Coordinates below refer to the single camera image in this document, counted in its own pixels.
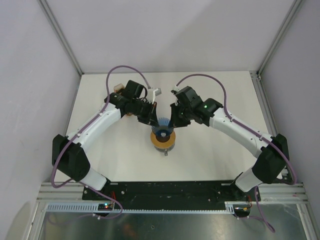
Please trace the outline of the wooden ring dripper stand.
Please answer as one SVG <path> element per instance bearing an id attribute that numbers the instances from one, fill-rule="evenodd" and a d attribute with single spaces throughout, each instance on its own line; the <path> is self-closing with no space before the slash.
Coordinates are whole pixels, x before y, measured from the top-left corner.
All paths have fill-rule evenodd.
<path id="1" fill-rule="evenodd" d="M 176 133 L 173 131 L 170 136 L 160 137 L 156 136 L 153 132 L 150 133 L 150 140 L 152 144 L 159 149 L 168 149 L 175 145 Z"/>

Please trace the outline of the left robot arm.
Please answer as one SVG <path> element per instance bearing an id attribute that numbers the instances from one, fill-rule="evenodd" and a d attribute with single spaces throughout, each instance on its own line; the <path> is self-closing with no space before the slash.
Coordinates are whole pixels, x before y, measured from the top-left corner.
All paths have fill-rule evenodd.
<path id="1" fill-rule="evenodd" d="M 53 139 L 53 170 L 61 171 L 70 180 L 93 188 L 93 194 L 98 199 L 107 199 L 111 193 L 107 185 L 109 179 L 91 167 L 87 150 L 102 133 L 125 115 L 134 115 L 138 122 L 157 127 L 159 123 L 155 99 L 160 94 L 160 88 L 147 89 L 132 80 L 124 88 L 109 94 L 98 112 L 75 132 L 66 136 L 58 134 Z"/>

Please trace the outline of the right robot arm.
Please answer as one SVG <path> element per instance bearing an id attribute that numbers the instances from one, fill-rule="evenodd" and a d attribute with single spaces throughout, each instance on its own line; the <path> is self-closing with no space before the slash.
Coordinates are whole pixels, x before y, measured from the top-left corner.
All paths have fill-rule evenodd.
<path id="1" fill-rule="evenodd" d="M 186 127 L 191 121 L 204 124 L 226 134 L 256 158 L 255 164 L 234 180 L 230 194 L 235 200 L 242 201 L 255 186 L 272 184 L 276 180 L 288 159 L 288 145 L 284 136 L 268 133 L 259 135 L 258 131 L 238 118 L 226 114 L 220 102 L 212 98 L 202 100 L 190 86 L 182 89 L 175 86 L 171 92 L 176 97 L 176 101 L 170 105 L 171 127 Z"/>

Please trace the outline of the blue ribbed dripper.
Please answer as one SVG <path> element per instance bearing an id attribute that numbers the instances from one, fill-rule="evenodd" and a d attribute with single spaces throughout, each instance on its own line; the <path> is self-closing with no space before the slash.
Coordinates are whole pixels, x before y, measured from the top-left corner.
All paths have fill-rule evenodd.
<path id="1" fill-rule="evenodd" d="M 152 126 L 151 130 L 157 137 L 164 138 L 170 136 L 173 133 L 174 128 L 170 126 L 170 119 L 160 117 L 158 118 L 158 126 Z"/>

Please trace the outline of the glass coffee server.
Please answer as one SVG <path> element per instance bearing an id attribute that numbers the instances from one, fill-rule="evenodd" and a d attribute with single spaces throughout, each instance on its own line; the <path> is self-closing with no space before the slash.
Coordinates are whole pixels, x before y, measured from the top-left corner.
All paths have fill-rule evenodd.
<path id="1" fill-rule="evenodd" d="M 175 147 L 175 144 L 169 146 L 169 147 L 166 147 L 166 148 L 160 148 L 160 147 L 157 147 L 155 146 L 154 148 L 160 152 L 160 153 L 163 153 L 164 156 L 168 156 L 169 152 Z"/>

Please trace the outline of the orange coffee filter holder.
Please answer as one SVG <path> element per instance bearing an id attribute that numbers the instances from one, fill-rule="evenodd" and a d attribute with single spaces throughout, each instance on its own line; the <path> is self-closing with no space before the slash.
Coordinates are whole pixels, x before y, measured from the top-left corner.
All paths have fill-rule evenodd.
<path id="1" fill-rule="evenodd" d="M 119 92 L 120 90 L 122 90 L 124 88 L 125 88 L 125 86 L 122 83 L 120 83 L 120 84 L 117 84 L 116 86 L 113 87 L 113 91 L 115 93 L 117 93 L 117 92 Z"/>

